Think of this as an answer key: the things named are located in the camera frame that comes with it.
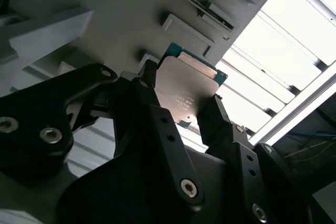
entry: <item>cable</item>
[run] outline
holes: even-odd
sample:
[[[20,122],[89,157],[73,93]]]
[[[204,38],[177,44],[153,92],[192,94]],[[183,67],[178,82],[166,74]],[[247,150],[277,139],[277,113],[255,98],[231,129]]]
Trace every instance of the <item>cable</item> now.
[[[334,142],[333,140],[336,139],[336,135],[327,135],[327,134],[309,135],[309,134],[301,134],[301,133],[287,133],[286,136],[289,137],[289,135],[305,137],[305,138],[309,138],[311,140],[322,140],[322,141],[331,141],[331,142]]]
[[[334,143],[331,143],[329,144],[326,148],[324,148],[322,151],[320,151],[318,154],[314,155],[314,156],[311,156],[311,157],[308,157],[308,158],[305,158],[305,159],[302,159],[302,160],[294,160],[292,162],[294,163],[299,163],[299,162],[304,162],[304,161],[307,161],[307,160],[310,160],[312,158],[315,158],[315,157],[318,157],[319,155],[321,155],[324,151],[326,151],[330,146],[332,146]]]
[[[285,157],[283,157],[283,158],[287,158],[287,157],[293,156],[293,155],[295,155],[295,154],[298,154],[298,153],[300,153],[300,152],[309,150],[310,148],[314,148],[314,147],[316,147],[316,146],[319,146],[319,145],[322,145],[322,144],[325,144],[325,143],[328,143],[328,141],[324,141],[324,142],[322,142],[322,143],[315,144],[315,145],[312,145],[312,146],[310,146],[310,147],[306,147],[306,148],[304,148],[304,149],[302,149],[302,150],[299,150],[299,151],[297,151],[297,152],[290,153],[290,154],[288,154],[287,156],[285,156]]]
[[[288,138],[290,138],[290,139],[292,139],[292,140],[294,140],[294,141],[296,141],[296,142],[298,142],[298,143],[306,146],[308,149],[312,150],[315,154],[317,154],[317,152],[311,146],[307,145],[306,143],[303,143],[300,140],[298,140],[298,139],[296,139],[294,137],[288,136],[288,135],[286,137],[288,137]]]

